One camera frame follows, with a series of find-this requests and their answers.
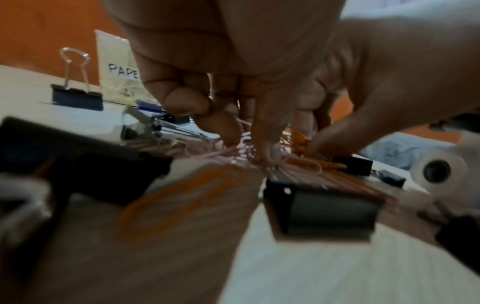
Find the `hand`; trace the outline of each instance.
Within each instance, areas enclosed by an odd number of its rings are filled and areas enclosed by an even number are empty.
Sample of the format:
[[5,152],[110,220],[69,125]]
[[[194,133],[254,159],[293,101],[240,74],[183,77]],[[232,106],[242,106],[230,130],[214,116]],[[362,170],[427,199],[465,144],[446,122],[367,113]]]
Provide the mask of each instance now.
[[102,3],[129,39],[146,89],[167,111],[191,115],[227,142],[243,131],[239,112],[252,120],[257,155],[272,163],[271,147],[323,59],[343,1]]
[[[476,1],[437,1],[341,20],[310,89],[322,100],[307,98],[296,114],[319,121],[305,156],[349,155],[392,132],[479,107],[479,14]],[[345,89],[354,111],[329,126],[325,117]],[[308,129],[304,122],[293,127]]]

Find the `white tape roll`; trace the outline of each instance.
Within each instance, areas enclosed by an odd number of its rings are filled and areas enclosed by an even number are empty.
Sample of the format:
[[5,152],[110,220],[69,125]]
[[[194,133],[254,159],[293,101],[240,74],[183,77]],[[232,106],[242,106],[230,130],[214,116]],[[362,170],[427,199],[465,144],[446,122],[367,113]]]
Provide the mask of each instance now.
[[480,208],[480,153],[450,147],[424,155],[410,170],[415,183],[437,199]]

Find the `wire handle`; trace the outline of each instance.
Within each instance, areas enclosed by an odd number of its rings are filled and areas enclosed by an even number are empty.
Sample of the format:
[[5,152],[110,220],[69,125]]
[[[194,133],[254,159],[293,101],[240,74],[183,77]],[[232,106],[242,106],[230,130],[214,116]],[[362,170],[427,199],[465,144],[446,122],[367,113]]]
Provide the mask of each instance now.
[[86,66],[90,63],[90,55],[82,52],[80,50],[74,49],[74,48],[61,48],[60,49],[60,56],[65,60],[66,66],[65,66],[65,81],[63,83],[63,88],[65,90],[68,90],[69,88],[69,81],[70,81],[70,65],[72,64],[72,60],[70,57],[67,56],[67,52],[75,52],[77,54],[80,54],[85,58],[85,61],[80,64],[80,70],[83,75],[83,82],[86,85],[86,93],[90,92],[90,83],[89,83],[89,77],[87,75],[87,69]]

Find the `plastic bag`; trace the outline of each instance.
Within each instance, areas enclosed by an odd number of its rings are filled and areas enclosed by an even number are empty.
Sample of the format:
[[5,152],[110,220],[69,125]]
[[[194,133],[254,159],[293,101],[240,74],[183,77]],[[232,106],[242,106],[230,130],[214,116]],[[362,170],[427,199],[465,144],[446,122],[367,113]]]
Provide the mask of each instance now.
[[136,100],[158,105],[145,89],[127,39],[95,30],[98,75],[103,100],[136,106]]

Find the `wooden table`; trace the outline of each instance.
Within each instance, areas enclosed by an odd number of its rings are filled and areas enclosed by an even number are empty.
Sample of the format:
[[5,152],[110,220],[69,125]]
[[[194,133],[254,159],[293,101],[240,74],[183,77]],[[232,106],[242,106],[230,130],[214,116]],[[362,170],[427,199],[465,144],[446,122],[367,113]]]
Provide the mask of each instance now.
[[[13,115],[79,134],[117,140],[123,107],[103,112],[53,106],[56,77],[0,67],[0,115]],[[175,161],[150,191],[214,166]],[[408,177],[408,172],[375,163]],[[435,227],[415,210],[432,201],[410,179],[399,190],[369,183],[399,198],[383,211],[369,243],[298,241],[281,236],[257,194],[263,176],[247,179],[151,241],[113,237],[118,206],[79,198],[65,211],[30,280],[22,303],[478,303],[480,278],[430,245]],[[158,222],[194,193],[151,206],[139,216]]]

